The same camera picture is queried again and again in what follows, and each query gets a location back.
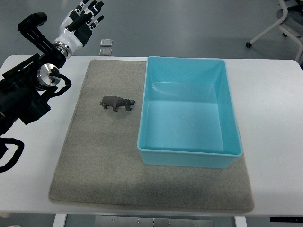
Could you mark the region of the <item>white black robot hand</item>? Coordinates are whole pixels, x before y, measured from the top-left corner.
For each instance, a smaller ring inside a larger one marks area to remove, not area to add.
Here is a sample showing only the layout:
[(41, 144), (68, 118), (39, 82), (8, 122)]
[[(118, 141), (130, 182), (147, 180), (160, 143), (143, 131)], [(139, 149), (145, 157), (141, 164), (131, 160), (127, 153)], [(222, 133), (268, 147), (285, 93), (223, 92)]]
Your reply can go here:
[(102, 1), (82, 0), (63, 20), (53, 44), (67, 59), (87, 44), (93, 30), (104, 19), (100, 15), (103, 5)]

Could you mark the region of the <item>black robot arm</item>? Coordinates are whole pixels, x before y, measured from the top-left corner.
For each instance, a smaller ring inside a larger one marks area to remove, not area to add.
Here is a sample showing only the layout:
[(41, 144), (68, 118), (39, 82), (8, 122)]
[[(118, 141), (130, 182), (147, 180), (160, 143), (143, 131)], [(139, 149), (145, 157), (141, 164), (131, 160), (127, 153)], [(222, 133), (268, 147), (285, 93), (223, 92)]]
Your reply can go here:
[(38, 30), (46, 21), (47, 15), (38, 12), (18, 24), (19, 32), (43, 54), (35, 54), (3, 74), (0, 82), (1, 134), (5, 134), (17, 119), (24, 124), (39, 120), (51, 109), (48, 100), (71, 87), (71, 81), (59, 72), (66, 57)]

